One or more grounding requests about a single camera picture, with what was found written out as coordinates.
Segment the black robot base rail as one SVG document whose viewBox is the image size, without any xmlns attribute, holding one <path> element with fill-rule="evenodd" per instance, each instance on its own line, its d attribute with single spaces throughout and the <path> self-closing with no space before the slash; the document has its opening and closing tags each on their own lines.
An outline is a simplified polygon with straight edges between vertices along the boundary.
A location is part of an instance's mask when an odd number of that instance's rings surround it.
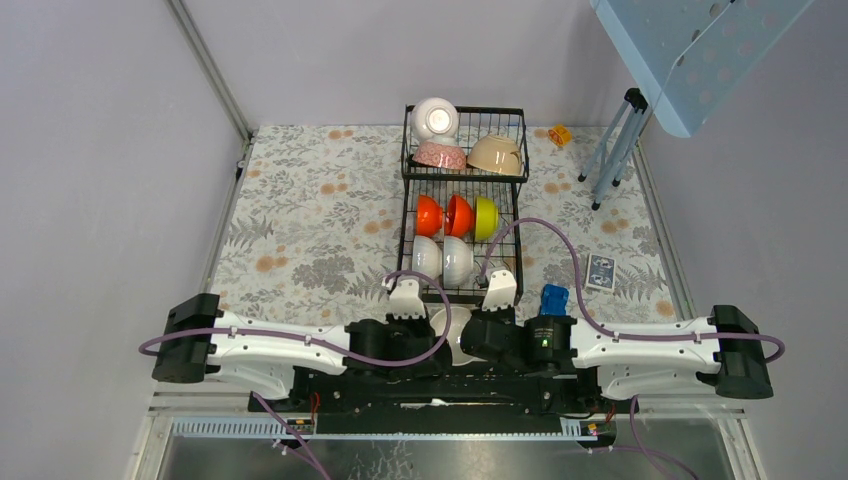
<svg viewBox="0 0 848 480">
<path fill-rule="evenodd" d="M 397 382 L 298 369 L 287 398 L 251 398 L 248 409 L 302 414 L 299 425 L 323 435 L 578 436 L 628 413 L 630 402 L 603 397 L 593 369 L 544 378 L 472 362 Z"/>
</svg>

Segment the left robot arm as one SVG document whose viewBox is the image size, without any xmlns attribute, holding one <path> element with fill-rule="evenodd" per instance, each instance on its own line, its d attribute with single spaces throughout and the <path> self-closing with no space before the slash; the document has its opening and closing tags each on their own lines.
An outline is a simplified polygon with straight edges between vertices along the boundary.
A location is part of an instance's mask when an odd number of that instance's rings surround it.
<svg viewBox="0 0 848 480">
<path fill-rule="evenodd" d="M 381 383 L 437 377 L 451 367 L 450 347 L 427 318 L 285 325 L 225 311 L 219 300 L 202 293 L 173 307 L 162 336 L 141 345 L 155 359 L 154 380 L 215 379 L 296 411 L 309 401 L 311 388 L 300 373 Z"/>
</svg>

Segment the cream floral bowl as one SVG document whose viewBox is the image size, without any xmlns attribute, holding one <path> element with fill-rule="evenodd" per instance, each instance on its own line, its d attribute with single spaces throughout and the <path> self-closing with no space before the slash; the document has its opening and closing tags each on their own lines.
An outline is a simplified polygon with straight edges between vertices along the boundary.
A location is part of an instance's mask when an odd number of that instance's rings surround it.
<svg viewBox="0 0 848 480">
<path fill-rule="evenodd" d="M 482 362 L 482 359 L 466 354 L 461 349 L 461 335 L 472 317 L 472 312 L 464 306 L 452 306 L 450 308 L 451 325 L 448 329 L 446 344 L 450 348 L 452 365 L 454 367 L 464 366 L 471 363 Z M 447 316 L 445 309 L 439 310 L 430 319 L 430 325 L 433 328 L 437 337 L 444 333 L 447 325 Z"/>
</svg>

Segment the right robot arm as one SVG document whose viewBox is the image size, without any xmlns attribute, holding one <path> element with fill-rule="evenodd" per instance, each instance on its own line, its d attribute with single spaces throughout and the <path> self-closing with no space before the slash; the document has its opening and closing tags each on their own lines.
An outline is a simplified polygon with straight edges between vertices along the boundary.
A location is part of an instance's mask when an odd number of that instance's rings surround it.
<svg viewBox="0 0 848 480">
<path fill-rule="evenodd" d="M 732 305 L 673 324 L 604 324 L 539 315 L 518 325 L 502 311 L 474 310 L 450 335 L 457 364 L 488 361 L 524 375 L 591 371 L 573 386 L 575 402 L 597 412 L 611 400 L 709 386 L 740 400 L 773 396 L 765 337 Z"/>
</svg>

